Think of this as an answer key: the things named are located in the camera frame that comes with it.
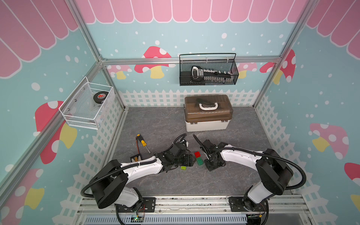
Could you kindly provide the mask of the green long lego brick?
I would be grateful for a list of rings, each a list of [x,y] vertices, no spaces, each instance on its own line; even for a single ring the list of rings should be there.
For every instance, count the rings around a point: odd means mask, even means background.
[[[199,166],[202,166],[202,165],[204,164],[204,161],[202,160],[201,157],[197,157],[197,158],[196,158],[196,161],[197,161],[197,164],[198,164]]]

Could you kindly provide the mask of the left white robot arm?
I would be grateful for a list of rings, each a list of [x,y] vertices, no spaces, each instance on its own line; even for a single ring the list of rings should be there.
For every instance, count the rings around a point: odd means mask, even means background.
[[[81,195],[94,198],[100,209],[119,204],[136,211],[140,209],[143,198],[135,187],[127,187],[128,183],[178,167],[192,167],[195,161],[195,155],[188,150],[186,140],[173,143],[169,149],[137,162],[119,163],[115,159],[90,180],[82,189]]]

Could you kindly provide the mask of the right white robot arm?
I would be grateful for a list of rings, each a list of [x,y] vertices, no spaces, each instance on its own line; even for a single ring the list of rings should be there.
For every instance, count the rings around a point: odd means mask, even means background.
[[[242,198],[249,211],[266,198],[282,195],[293,176],[292,169],[272,149],[250,151],[224,142],[216,146],[209,140],[198,143],[207,157],[205,165],[209,171],[225,166],[226,162],[233,162],[258,172],[260,182],[252,186]]]

